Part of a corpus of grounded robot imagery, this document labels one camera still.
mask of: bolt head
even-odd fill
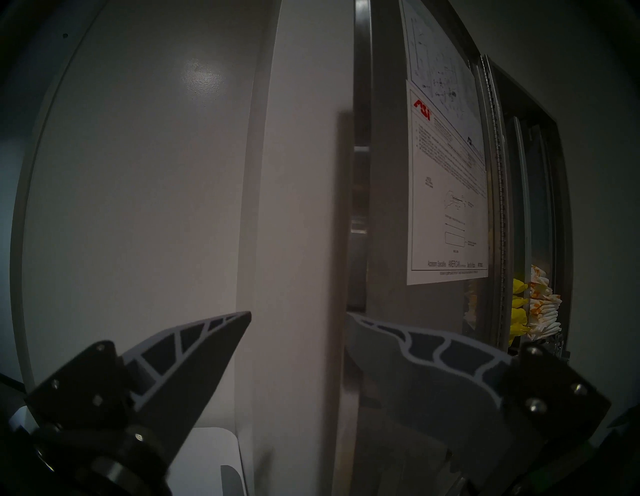
[[[573,394],[576,396],[584,396],[588,393],[587,386],[580,383],[571,384],[571,391],[573,391]]]
[[[540,398],[529,398],[528,400],[526,400],[525,406],[531,413],[535,413],[538,415],[547,412],[547,404]]]

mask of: asi logo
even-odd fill
[[[424,115],[427,120],[431,120],[431,112],[429,111],[429,108],[424,103],[422,103],[422,100],[416,100],[413,106],[420,107],[420,112],[422,112],[422,115]]]

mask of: wall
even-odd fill
[[[17,381],[22,381],[22,374],[13,338],[9,253],[20,168],[42,98],[88,17],[101,3],[62,2],[25,47],[0,88],[0,374]]]
[[[35,382],[86,346],[120,352],[236,309],[259,0],[111,0],[58,88],[24,225]],[[230,364],[199,425],[234,430]]]
[[[577,4],[451,3],[480,51],[557,121],[575,256],[570,364],[612,401],[606,425],[640,401],[637,88]],[[594,441],[606,432],[600,428]]]
[[[252,375],[239,374],[236,397],[247,404],[250,395],[252,406],[243,431],[253,442],[239,432],[243,449],[253,445],[252,467],[243,451],[245,473],[255,477],[252,494],[330,493],[353,148],[352,47],[351,0],[282,0],[264,117],[252,114],[264,119],[264,135],[256,132],[249,143],[258,156],[247,153],[245,184],[253,184],[253,193],[243,198],[242,239],[255,246],[243,260],[255,271],[239,277],[239,298],[253,322],[236,365],[246,372],[250,364]]]

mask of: printed instructions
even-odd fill
[[[407,284],[487,277],[486,170],[469,144],[409,81]]]
[[[407,79],[484,162],[476,82],[465,60],[420,0],[399,0]]]

